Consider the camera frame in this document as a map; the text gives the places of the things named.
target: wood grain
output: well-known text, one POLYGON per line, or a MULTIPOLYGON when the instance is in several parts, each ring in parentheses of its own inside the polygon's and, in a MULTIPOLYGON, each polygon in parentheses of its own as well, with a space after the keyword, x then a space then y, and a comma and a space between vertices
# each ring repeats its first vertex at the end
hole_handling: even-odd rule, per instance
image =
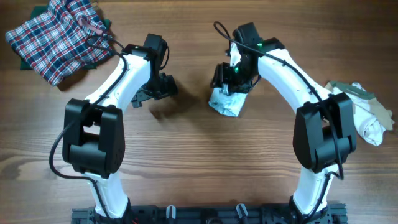
MULTIPOLYGON (((1 1, 2 34, 29 18, 34 4, 1 1)), ((318 83, 360 82, 398 111, 398 4, 396 1, 100 1, 100 13, 124 44, 143 44, 147 33, 170 45, 165 71, 180 94, 148 101, 124 116, 124 189, 134 205, 251 205, 285 203, 300 164, 292 149, 294 113, 266 81, 250 93, 239 118, 207 105, 209 83, 232 32, 255 22, 264 38, 278 37, 318 83)), ((114 57, 60 91, 33 71, 0 35, 0 223, 69 223, 70 210, 93 205, 86 183, 51 173, 50 147, 61 131, 70 98, 95 91, 114 70, 114 57)), ((62 161, 56 166, 72 174, 62 161)), ((398 223, 397 131, 379 147, 358 137, 344 164, 346 180, 334 181, 329 200, 347 204, 350 223, 398 223)))

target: dark green fabric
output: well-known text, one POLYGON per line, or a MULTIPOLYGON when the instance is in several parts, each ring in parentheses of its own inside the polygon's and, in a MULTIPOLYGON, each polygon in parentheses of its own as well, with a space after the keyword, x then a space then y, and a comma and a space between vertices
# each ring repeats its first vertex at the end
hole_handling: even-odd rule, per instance
POLYGON ((368 93, 366 91, 363 91, 359 88, 356 88, 355 86, 352 86, 350 84, 346 84, 346 83, 341 83, 338 81, 330 81, 329 82, 333 87, 337 87, 339 88, 341 91, 345 92, 345 93, 349 93, 352 95, 355 95, 361 99, 364 100, 371 100, 373 98, 375 98, 376 96, 374 95, 374 93, 368 93))
MULTIPOLYGON (((44 13, 47 10, 47 6, 35 6, 33 8, 32 13, 30 14, 30 19, 33 19, 42 13, 44 13)), ((102 23, 106 27, 106 29, 109 29, 111 27, 111 21, 109 19, 104 19, 102 20, 102 23)), ((84 70, 89 70, 89 69, 96 69, 97 68, 97 63, 92 63, 91 65, 85 65, 82 69, 84 70)), ((21 65, 19 67, 20 70, 31 70, 32 67, 24 61, 24 59, 21 58, 21 65)))

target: red white and blue plaid fabric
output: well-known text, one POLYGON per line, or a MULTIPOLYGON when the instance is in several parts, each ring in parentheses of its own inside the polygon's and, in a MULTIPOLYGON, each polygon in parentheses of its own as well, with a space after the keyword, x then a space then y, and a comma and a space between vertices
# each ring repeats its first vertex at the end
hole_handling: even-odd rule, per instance
MULTIPOLYGON (((50 0, 47 11, 6 33, 6 40, 52 86, 110 52, 88 47, 89 35, 106 32, 89 0, 50 0)), ((104 39, 91 45, 109 48, 104 39)))

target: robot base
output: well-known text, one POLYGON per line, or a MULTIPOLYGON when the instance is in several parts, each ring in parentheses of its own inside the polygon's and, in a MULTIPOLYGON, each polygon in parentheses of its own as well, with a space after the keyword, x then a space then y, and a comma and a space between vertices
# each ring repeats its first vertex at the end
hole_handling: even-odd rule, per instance
MULTIPOLYGON (((240 220, 236 207, 178 207, 176 219, 166 219, 166 208, 156 206, 132 206, 131 212, 135 219, 124 223, 137 224, 288 224, 288 204, 268 204, 257 207, 246 207, 247 220, 240 220)), ((347 224, 345 204, 330 204, 323 216, 309 222, 310 224, 347 224)), ((108 224, 120 223, 96 221, 98 215, 95 208, 73 209, 71 224, 108 224)))

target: folded cloth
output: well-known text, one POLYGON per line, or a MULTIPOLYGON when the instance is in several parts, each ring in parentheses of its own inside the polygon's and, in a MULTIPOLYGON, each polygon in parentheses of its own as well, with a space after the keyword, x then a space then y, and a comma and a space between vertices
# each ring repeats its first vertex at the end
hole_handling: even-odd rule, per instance
MULTIPOLYGON (((33 19, 41 14, 43 14, 47 10, 47 6, 35 6, 33 8, 32 13, 30 14, 30 19, 33 19)), ((111 21, 109 19, 104 19, 101 20, 101 22, 104 24, 105 28, 109 30, 111 27, 111 21)), ((88 69, 96 69, 97 67, 97 62, 85 65, 82 69, 88 70, 88 69)), ((20 70, 31 70, 32 67, 25 62, 23 58, 21 58, 21 65, 19 67, 20 70)))
POLYGON ((214 88, 209 105, 225 116, 237 117, 243 107, 248 94, 233 93, 229 96, 222 94, 220 88, 214 88))
POLYGON ((386 110, 374 94, 366 92, 359 83, 348 85, 331 81, 326 89, 333 94, 345 92, 354 103, 354 125, 358 134, 366 142, 379 146, 383 142, 383 132, 392 130, 392 111, 386 110))
MULTIPOLYGON (((88 47, 89 35, 106 32, 89 0, 50 0, 47 11, 6 33, 6 40, 52 86, 110 52, 88 47)), ((104 39, 89 43, 109 48, 104 39)))

